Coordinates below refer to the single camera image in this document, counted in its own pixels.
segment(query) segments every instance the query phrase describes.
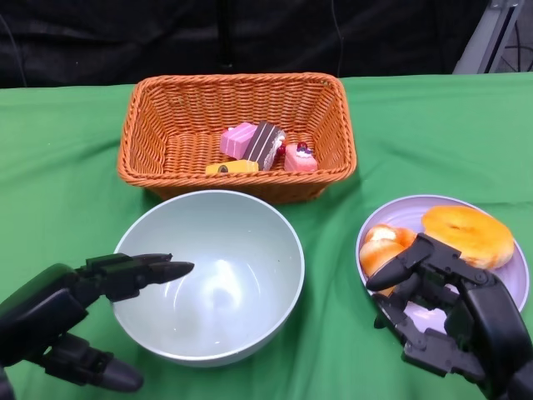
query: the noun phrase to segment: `donut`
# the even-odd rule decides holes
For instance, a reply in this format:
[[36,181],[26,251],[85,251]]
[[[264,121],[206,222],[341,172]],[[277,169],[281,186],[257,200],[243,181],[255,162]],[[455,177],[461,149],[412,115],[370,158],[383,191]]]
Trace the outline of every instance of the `donut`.
[[364,243],[371,240],[390,239],[408,248],[416,239],[416,233],[406,227],[393,227],[386,223],[378,223],[365,236]]
[[422,217],[425,234],[461,252],[472,267],[495,269],[515,251],[508,227],[484,212],[467,206],[435,206]]
[[[406,248],[390,239],[369,240],[359,251],[359,261],[361,268],[367,277],[371,277],[395,256],[403,252]],[[393,287],[380,291],[389,296]]]

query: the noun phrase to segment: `black curtain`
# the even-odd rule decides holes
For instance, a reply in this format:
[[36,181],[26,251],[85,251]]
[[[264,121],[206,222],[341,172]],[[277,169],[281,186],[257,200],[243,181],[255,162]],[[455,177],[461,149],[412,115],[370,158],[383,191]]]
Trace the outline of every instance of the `black curtain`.
[[[334,2],[343,77],[451,73],[486,8],[486,0]],[[336,75],[340,40],[331,9],[331,0],[0,2],[30,87],[162,74]],[[0,24],[0,88],[20,86]]]

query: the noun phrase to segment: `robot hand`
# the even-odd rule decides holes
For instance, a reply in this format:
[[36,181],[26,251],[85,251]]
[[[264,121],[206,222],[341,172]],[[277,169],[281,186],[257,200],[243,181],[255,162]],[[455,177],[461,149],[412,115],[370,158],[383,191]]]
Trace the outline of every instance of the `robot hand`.
[[[501,280],[471,267],[460,252],[424,234],[366,283],[380,315],[403,344],[404,361],[444,377],[459,373],[488,399],[533,398],[533,345],[521,315]],[[446,284],[457,288],[452,292]],[[403,312],[411,301],[446,313],[447,335],[420,332]]]
[[15,398],[3,368],[22,360],[78,385],[119,392],[141,388],[142,375],[133,367],[67,331],[88,315],[86,308],[100,296],[112,302],[134,298],[146,285],[181,278],[194,267],[171,259],[171,254],[119,253],[88,259],[78,269],[55,264],[1,303],[0,400]]

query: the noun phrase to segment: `glazed donut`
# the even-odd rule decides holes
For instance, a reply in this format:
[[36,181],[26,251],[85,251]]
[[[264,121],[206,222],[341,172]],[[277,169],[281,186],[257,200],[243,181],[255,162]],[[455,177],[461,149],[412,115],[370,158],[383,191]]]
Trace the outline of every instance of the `glazed donut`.
[[472,267],[499,268],[515,251],[508,227],[467,206],[436,206],[422,217],[425,234],[461,252]]
[[379,239],[390,239],[408,248],[415,241],[416,233],[406,227],[392,227],[386,223],[378,223],[368,231],[363,242]]
[[[390,239],[370,240],[363,244],[359,251],[361,269],[368,277],[371,277],[381,267],[405,249],[406,248],[400,245],[400,243]],[[380,291],[380,293],[388,296],[392,293],[393,289],[393,287],[389,287],[388,289]]]

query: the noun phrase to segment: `lavender plate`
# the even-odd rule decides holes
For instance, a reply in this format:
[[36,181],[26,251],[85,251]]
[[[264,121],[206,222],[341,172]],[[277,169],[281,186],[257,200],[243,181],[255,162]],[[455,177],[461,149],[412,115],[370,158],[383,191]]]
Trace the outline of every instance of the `lavender plate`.
[[[434,206],[453,206],[463,205],[467,207],[480,210],[467,202],[462,202],[451,197],[433,196],[433,195],[418,195],[401,197],[392,202],[388,202],[381,206],[365,221],[359,236],[357,237],[356,245],[356,261],[357,269],[363,284],[366,282],[366,276],[361,270],[359,263],[359,250],[362,247],[362,241],[366,233],[374,225],[378,223],[389,223],[395,227],[405,227],[414,230],[415,232],[422,232],[422,215],[427,210]],[[515,241],[515,253],[512,259],[503,267],[498,268],[494,273],[500,277],[501,281],[506,285],[507,290],[515,300],[516,306],[520,311],[526,305],[527,295],[530,289],[530,274],[527,267],[526,258],[520,249],[520,246]],[[416,327],[424,332],[427,328],[433,328],[440,332],[444,331],[444,320],[446,315],[441,310],[427,310],[414,303],[409,303],[406,308],[406,314],[412,318]]]

